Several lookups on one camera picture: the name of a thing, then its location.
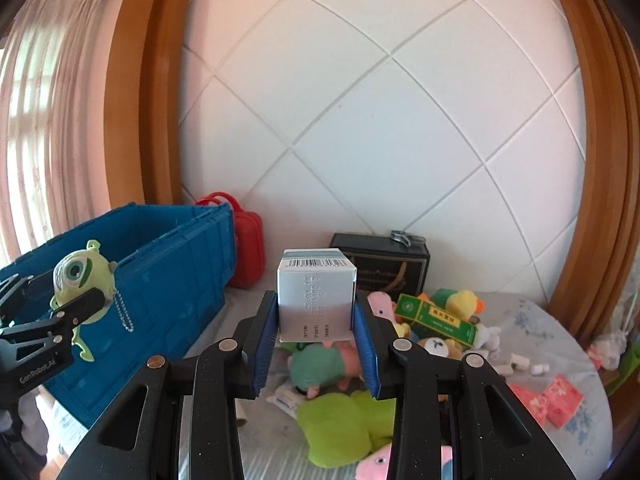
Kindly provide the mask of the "metal clip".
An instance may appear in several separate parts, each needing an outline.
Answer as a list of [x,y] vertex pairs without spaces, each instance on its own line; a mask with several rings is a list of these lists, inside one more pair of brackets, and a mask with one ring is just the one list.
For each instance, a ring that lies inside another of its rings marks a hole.
[[404,245],[407,248],[425,244],[425,238],[423,236],[412,235],[405,231],[399,230],[391,230],[390,239],[396,243]]

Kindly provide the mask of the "blue plastic crate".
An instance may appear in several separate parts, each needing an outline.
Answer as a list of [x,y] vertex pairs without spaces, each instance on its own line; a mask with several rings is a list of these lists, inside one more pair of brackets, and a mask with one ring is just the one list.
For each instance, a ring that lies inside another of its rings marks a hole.
[[147,358],[177,361],[186,354],[224,305],[236,263],[229,205],[129,204],[51,238],[2,268],[2,278],[46,273],[88,240],[97,240],[101,254],[116,262],[116,288],[134,328],[125,330],[115,309],[82,326],[93,362],[75,359],[46,383],[85,427]]

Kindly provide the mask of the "pink curtain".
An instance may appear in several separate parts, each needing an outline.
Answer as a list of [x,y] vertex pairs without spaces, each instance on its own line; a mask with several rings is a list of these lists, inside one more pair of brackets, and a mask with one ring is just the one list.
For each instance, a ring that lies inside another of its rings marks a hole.
[[26,0],[1,48],[1,262],[96,215],[89,75],[105,0]]

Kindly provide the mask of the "pink pig plush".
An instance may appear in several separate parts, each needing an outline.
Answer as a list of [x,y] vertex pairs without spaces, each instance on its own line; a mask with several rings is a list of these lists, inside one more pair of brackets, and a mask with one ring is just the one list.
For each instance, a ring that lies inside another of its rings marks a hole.
[[371,292],[368,296],[368,303],[372,313],[378,318],[385,318],[396,326],[394,303],[386,292]]

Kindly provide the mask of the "yellow duck plush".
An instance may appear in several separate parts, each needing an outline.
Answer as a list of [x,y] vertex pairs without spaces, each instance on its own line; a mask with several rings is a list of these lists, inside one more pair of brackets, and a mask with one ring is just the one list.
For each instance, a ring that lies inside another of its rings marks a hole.
[[463,321],[479,316],[485,309],[484,302],[467,289],[437,289],[431,296],[431,302]]

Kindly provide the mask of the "teal pig plush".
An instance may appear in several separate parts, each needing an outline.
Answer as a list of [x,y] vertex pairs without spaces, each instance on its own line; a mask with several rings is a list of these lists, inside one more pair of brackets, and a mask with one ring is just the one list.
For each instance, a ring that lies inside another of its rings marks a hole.
[[345,391],[362,374],[353,341],[308,344],[288,358],[288,372],[295,388],[307,399],[314,399],[326,387]]

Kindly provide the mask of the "white grey box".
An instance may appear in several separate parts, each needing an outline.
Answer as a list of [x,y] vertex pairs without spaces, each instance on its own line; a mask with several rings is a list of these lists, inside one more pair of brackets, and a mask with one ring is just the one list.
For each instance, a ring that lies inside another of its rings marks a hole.
[[283,342],[352,338],[357,268],[337,248],[287,249],[277,270]]

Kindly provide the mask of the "brown bear plush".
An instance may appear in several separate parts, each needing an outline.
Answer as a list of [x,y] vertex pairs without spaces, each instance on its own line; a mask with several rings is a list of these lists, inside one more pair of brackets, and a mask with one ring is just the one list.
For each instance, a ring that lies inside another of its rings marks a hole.
[[417,334],[410,330],[410,326],[407,323],[394,323],[394,329],[399,337],[410,339],[433,356],[441,356],[442,358],[454,360],[460,360],[463,356],[462,347],[453,339],[442,339],[439,337],[420,339]]

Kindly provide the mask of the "green long box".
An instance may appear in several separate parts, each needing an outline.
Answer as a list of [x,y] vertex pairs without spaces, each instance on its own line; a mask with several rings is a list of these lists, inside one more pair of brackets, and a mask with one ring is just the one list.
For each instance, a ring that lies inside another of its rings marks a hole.
[[464,348],[472,348],[476,326],[430,302],[400,294],[395,308],[399,323],[406,323],[421,339],[439,337],[452,339]]

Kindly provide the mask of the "red dress pig plush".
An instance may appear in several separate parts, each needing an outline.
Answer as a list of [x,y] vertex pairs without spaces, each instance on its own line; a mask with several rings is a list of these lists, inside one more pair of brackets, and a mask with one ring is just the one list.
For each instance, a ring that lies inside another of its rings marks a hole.
[[[360,460],[355,471],[355,480],[385,480],[387,478],[388,466],[390,466],[390,444],[383,446],[364,460]],[[442,459],[442,478],[451,480],[452,458],[454,452],[450,445],[440,447],[440,458]]]

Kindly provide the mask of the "large green plush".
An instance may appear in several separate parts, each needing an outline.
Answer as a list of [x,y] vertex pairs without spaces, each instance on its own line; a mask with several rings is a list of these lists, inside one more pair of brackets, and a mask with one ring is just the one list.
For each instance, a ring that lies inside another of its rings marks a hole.
[[376,400],[367,390],[330,392],[302,404],[296,422],[308,460],[333,469],[356,464],[392,442],[396,400]]

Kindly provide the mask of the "black gift box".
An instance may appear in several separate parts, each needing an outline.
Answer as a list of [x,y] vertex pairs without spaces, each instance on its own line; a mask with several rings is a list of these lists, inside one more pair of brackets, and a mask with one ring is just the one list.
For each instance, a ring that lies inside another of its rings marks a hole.
[[400,294],[423,292],[431,254],[424,245],[405,247],[385,236],[335,233],[331,248],[339,249],[357,268],[357,289],[386,292],[396,300]]

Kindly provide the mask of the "white plastic packet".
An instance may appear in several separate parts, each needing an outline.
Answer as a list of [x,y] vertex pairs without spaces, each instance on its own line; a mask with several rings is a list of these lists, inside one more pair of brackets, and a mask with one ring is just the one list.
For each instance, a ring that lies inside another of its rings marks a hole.
[[297,391],[292,382],[280,385],[267,401],[292,418],[297,418],[298,409],[307,402],[306,396]]

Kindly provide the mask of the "red plastic case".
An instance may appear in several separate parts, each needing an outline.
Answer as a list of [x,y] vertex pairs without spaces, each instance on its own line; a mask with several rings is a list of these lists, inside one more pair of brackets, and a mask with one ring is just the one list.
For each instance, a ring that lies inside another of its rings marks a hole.
[[233,212],[236,267],[229,286],[249,289],[259,282],[266,270],[266,250],[262,217],[245,210],[231,194],[213,192],[195,202],[198,206],[227,203]]

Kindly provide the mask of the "green one-eyed monster plush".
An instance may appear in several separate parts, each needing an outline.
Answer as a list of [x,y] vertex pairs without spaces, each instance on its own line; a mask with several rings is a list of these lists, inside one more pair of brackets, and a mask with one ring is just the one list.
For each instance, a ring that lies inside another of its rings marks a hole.
[[94,361],[94,356],[80,336],[81,325],[101,321],[110,307],[115,306],[122,327],[129,333],[134,332],[134,322],[116,288],[117,263],[108,261],[101,254],[100,248],[98,240],[88,240],[85,249],[70,252],[56,264],[52,273],[54,294],[50,300],[50,308],[53,312],[58,312],[89,289],[96,288],[103,292],[102,307],[73,329],[72,345],[79,348],[80,358],[89,363]]

